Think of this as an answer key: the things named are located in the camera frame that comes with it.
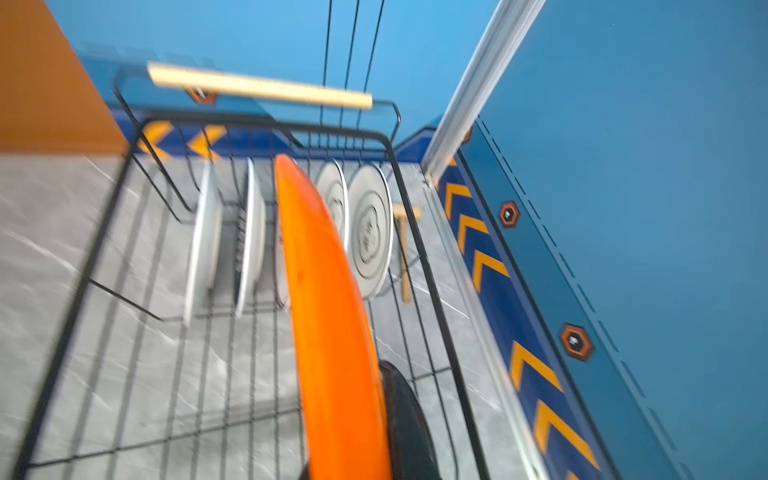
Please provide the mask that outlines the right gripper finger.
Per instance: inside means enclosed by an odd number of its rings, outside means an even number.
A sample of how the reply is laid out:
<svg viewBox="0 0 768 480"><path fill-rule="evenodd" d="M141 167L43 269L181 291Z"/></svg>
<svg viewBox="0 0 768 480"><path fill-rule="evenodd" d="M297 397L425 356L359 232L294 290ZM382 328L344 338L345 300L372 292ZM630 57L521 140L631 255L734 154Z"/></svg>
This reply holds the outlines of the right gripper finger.
<svg viewBox="0 0 768 480"><path fill-rule="evenodd" d="M434 443L410 384L389 361L379 362L393 479L440 479Z"/></svg>

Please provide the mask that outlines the orange plate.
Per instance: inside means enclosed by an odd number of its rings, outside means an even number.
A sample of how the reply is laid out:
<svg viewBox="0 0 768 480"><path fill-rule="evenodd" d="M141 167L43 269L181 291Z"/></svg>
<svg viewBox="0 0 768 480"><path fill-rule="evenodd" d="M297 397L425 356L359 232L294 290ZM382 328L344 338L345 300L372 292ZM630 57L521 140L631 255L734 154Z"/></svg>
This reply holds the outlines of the orange plate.
<svg viewBox="0 0 768 480"><path fill-rule="evenodd" d="M275 177L313 479L389 479L383 387L362 297L316 187L279 154Z"/></svg>

